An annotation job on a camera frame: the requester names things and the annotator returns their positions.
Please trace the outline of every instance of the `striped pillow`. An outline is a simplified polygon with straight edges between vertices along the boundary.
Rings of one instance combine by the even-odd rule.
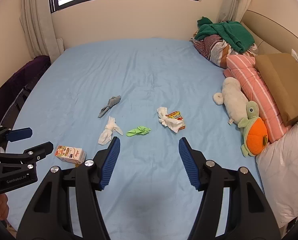
[[[232,75],[239,80],[247,99],[255,101],[259,105],[259,115],[268,129],[270,142],[281,138],[291,126],[283,125],[279,109],[267,85],[254,68],[255,58],[231,55],[227,57],[227,66]]]
[[[233,77],[233,78],[235,78],[234,75],[231,73],[231,70],[228,69],[228,68],[226,68],[226,69],[223,71],[223,74],[224,74],[225,77]]]
[[[226,43],[226,41],[216,34],[205,37],[202,41],[192,40],[192,42],[194,47],[203,57],[224,69],[227,68],[227,56],[239,54],[230,46],[230,44]],[[242,55],[254,57],[257,53],[258,48],[254,43]]]

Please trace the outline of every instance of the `cardboard box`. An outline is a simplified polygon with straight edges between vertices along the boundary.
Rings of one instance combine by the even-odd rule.
[[[81,164],[85,161],[86,152],[81,148],[59,145],[55,156],[64,162]]]

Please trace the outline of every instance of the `bed headboard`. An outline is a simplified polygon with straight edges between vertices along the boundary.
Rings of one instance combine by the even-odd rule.
[[[252,34],[259,54],[298,53],[298,37],[273,20],[247,10],[241,24]]]

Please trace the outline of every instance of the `human hand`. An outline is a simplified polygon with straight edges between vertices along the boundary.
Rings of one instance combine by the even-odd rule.
[[[7,205],[8,197],[6,194],[0,194],[0,220],[6,220],[9,214]]]

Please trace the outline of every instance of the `bed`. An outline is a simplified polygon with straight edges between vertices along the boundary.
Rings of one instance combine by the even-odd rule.
[[[186,137],[193,149],[224,168],[247,167],[261,186],[255,159],[243,157],[242,136],[228,124],[224,106],[212,95],[221,91],[223,69],[203,58],[189,41],[118,40],[67,49],[46,71],[23,106],[14,129],[31,127],[30,139],[8,143],[7,152],[21,153],[51,141],[54,147],[81,147],[87,159],[108,145],[97,144],[108,117],[124,134],[140,125],[147,135],[121,136],[121,152],[110,184],[97,192],[108,233],[115,239],[187,239],[202,192],[191,186],[178,141]],[[121,101],[101,119],[100,109],[112,96]],[[175,134],[158,121],[156,109],[180,111],[186,128]],[[54,155],[37,166],[38,182],[7,193],[8,220],[18,228],[22,215],[50,167],[73,168]],[[71,191],[74,233],[81,235]],[[224,192],[217,235],[225,230],[228,190]]]

